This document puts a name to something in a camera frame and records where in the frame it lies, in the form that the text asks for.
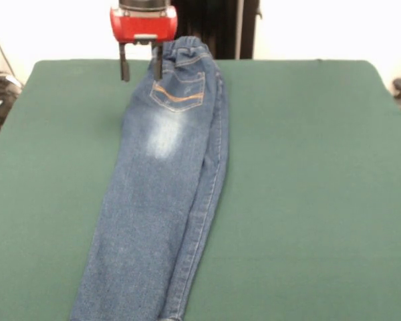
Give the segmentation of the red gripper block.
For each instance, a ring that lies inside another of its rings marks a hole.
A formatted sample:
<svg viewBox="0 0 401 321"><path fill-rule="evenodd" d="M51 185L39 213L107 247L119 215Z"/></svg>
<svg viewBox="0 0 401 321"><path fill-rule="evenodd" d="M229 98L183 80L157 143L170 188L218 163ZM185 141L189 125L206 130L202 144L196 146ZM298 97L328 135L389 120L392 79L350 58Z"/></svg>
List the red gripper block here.
<svg viewBox="0 0 401 321"><path fill-rule="evenodd" d="M114 38L119 43L121 80L130 81L130 69L126 59L125 43L153 41L157 44L154 62L154 79L162 79L163 43L176 35L178 17L175 7L163 11L110 10L110 23Z"/></svg>

